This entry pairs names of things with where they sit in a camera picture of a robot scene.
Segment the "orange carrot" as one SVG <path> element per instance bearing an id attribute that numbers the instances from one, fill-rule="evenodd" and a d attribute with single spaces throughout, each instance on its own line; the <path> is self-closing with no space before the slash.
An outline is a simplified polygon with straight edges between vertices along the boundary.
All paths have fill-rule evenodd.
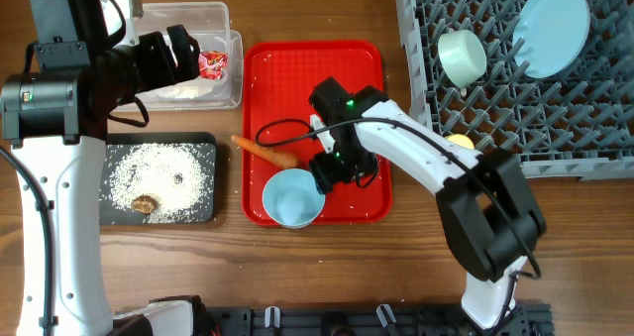
<path id="1" fill-rule="evenodd" d="M 300 166 L 299 158 L 291 153 L 279 152 L 273 148 L 266 148 L 249 139 L 237 135 L 232 135 L 231 141 L 238 147 L 267 161 L 268 163 L 271 163 L 272 165 L 275 165 L 278 168 L 290 169 L 298 168 Z"/>

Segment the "red snack wrapper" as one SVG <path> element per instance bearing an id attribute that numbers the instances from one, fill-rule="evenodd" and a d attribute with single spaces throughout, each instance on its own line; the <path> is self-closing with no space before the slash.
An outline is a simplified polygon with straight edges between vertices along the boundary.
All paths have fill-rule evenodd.
<path id="1" fill-rule="evenodd" d="M 227 53 L 201 52 L 198 58 L 199 75 L 204 79 L 221 80 L 229 63 Z"/>

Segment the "large light blue plate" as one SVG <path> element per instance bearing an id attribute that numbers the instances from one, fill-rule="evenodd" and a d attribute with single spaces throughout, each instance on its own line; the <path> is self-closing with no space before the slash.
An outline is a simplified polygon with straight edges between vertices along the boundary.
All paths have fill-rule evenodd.
<path id="1" fill-rule="evenodd" d="M 589 26 L 586 0 L 527 0 L 512 36 L 521 45 L 515 63 L 527 63 L 524 73 L 531 78 L 555 75 L 579 56 Z"/>

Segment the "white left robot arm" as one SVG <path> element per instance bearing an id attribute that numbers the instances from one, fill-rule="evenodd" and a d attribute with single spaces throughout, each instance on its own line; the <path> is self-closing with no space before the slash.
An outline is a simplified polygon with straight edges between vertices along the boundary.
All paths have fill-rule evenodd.
<path id="1" fill-rule="evenodd" d="M 197 296 L 115 315 L 102 275 L 99 188 L 108 125 L 140 94 L 197 77 L 197 42 L 180 25 L 130 42 L 128 11 L 110 30 L 104 2 L 30 0 L 37 39 L 1 91 L 3 158 L 21 188 L 21 335 L 206 335 Z"/>

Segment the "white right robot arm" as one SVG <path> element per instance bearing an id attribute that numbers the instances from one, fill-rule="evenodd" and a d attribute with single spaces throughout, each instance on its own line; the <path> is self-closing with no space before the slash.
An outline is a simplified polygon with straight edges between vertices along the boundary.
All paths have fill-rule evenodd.
<path id="1" fill-rule="evenodd" d="M 421 125 L 382 91 L 348 92 L 335 78 L 309 97 L 311 132 L 323 150 L 309 162 L 320 193 L 373 178 L 378 158 L 407 172 L 435 196 L 447 245 L 467 272 L 461 300 L 482 331 L 499 332 L 515 305 L 517 280 L 541 270 L 533 255 L 546 220 L 514 155 L 465 148 Z"/>

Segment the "small light blue bowl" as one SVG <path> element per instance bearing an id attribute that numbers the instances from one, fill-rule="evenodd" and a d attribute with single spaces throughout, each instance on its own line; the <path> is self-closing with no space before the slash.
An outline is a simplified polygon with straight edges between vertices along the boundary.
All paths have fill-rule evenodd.
<path id="1" fill-rule="evenodd" d="M 326 195 L 320 192 L 310 171 L 290 168 L 267 181 L 262 202 L 264 211 L 274 222 L 288 229 L 300 229 L 312 224 L 321 214 Z"/>

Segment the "green bowl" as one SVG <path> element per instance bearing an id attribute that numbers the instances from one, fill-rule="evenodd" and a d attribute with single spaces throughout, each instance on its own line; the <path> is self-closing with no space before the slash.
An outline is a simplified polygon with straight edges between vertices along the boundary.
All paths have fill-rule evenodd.
<path id="1" fill-rule="evenodd" d="M 486 72 L 483 45 L 469 30 L 443 34 L 438 41 L 438 55 L 443 71 L 458 88 L 466 88 Z"/>

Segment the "brown food scrap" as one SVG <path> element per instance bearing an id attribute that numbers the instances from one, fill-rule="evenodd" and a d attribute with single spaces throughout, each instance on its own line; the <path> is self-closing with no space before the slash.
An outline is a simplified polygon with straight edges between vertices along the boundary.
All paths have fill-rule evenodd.
<path id="1" fill-rule="evenodd" d="M 159 206 L 159 203 L 149 195 L 141 195 L 131 202 L 131 208 L 139 213 L 150 215 Z"/>

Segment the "yellow plastic cup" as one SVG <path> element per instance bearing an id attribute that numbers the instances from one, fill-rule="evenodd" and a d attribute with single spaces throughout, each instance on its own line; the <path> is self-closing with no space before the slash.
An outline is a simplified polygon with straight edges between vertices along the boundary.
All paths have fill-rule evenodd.
<path id="1" fill-rule="evenodd" d="M 466 148 L 466 149 L 471 149 L 471 150 L 475 149 L 475 144 L 466 135 L 452 134 L 452 135 L 447 136 L 446 139 L 448 141 L 452 142 L 453 144 L 458 145 L 460 147 L 463 147 L 463 148 Z"/>

